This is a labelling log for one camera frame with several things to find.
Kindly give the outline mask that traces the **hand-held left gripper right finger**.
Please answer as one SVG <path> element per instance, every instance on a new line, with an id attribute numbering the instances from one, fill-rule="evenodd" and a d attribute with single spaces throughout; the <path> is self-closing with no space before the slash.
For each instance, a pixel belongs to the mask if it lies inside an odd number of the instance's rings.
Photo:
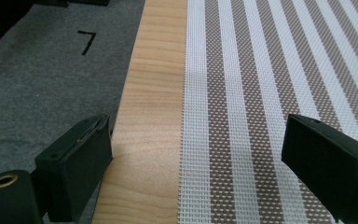
<path id="1" fill-rule="evenodd" d="M 358 141 L 309 117 L 289 115 L 282 161 L 335 220 L 358 224 Z"/>

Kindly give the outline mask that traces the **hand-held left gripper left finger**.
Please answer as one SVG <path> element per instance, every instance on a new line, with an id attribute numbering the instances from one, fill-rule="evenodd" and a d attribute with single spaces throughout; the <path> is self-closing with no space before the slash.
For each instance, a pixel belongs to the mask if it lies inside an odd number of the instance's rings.
<path id="1" fill-rule="evenodd" d="M 82 119 L 34 159 L 48 186 L 48 218 L 78 221 L 113 159 L 107 114 Z"/>

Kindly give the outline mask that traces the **grey felt mat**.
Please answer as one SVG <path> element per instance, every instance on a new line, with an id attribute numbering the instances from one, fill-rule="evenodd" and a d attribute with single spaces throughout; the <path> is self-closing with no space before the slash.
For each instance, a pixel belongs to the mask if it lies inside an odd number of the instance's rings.
<path id="1" fill-rule="evenodd" d="M 34 157 L 81 119 L 117 116 L 145 0 L 105 6 L 0 0 L 0 173 Z"/>

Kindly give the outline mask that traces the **striped woven placemat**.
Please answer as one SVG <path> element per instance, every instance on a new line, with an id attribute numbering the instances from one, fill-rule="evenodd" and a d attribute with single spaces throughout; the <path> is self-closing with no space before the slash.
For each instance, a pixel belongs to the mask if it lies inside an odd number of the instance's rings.
<path id="1" fill-rule="evenodd" d="M 334 224 L 282 162 L 300 114 L 358 141 L 358 0 L 188 0 L 179 224 Z"/>

